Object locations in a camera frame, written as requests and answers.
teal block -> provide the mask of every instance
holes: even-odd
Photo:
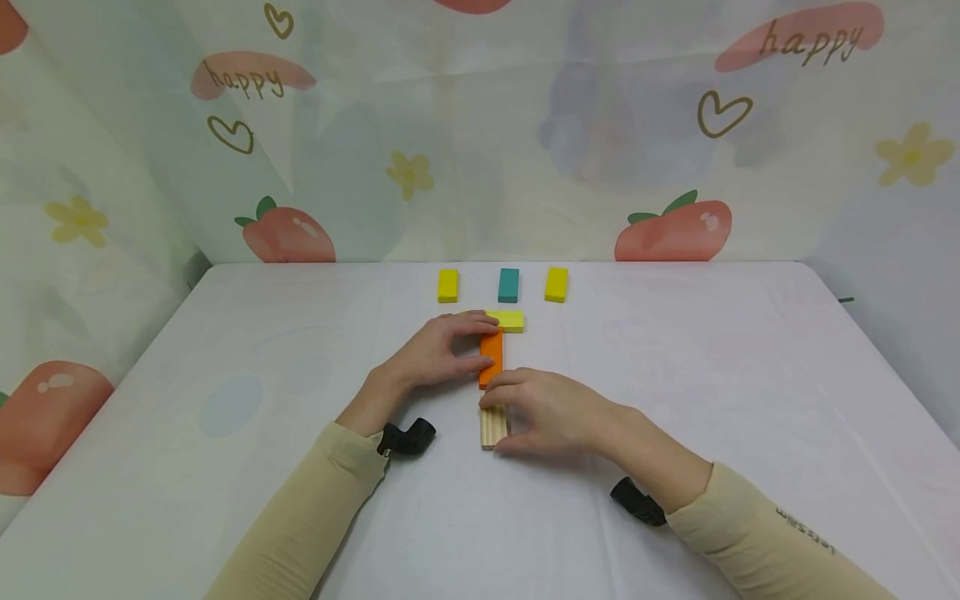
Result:
[[[500,291],[496,301],[516,304],[520,293],[520,269],[500,269]]]

wall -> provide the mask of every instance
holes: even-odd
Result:
[[[214,262],[802,258],[948,44],[948,0],[16,4]]]
[[[0,533],[208,264],[0,0]]]
[[[942,26],[960,28],[960,14]],[[954,48],[960,29],[948,30]],[[936,75],[919,82],[921,99],[877,131],[899,137],[908,123],[933,124],[934,137],[960,139],[960,64],[931,57]],[[927,187],[907,179],[883,187],[876,162],[864,193],[848,204],[806,261],[860,324],[934,419],[960,447],[960,162],[949,160]]]

yellow block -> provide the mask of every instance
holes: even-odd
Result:
[[[543,298],[548,302],[566,302],[566,269],[550,267]]]
[[[523,333],[522,310],[488,310],[487,314],[500,321],[504,333]]]
[[[457,270],[440,269],[440,283],[437,286],[437,302],[457,301]]]

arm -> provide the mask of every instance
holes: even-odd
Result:
[[[496,330],[483,311],[443,315],[371,371],[240,540],[206,600],[309,598],[383,477],[387,459],[376,449],[384,425],[414,387],[486,368],[489,357],[458,358],[450,344]]]
[[[667,521],[745,598],[829,600],[893,596],[750,482],[711,464],[633,408],[572,379],[530,369],[503,372],[481,407],[512,405],[531,422],[496,446],[517,452],[587,452],[623,468],[667,512]]]

beige sleeve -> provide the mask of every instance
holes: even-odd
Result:
[[[828,541],[715,463],[707,489],[667,516],[690,547],[720,567],[744,598],[893,598]]]
[[[306,600],[383,478],[383,434],[329,424],[233,550],[206,600]]]

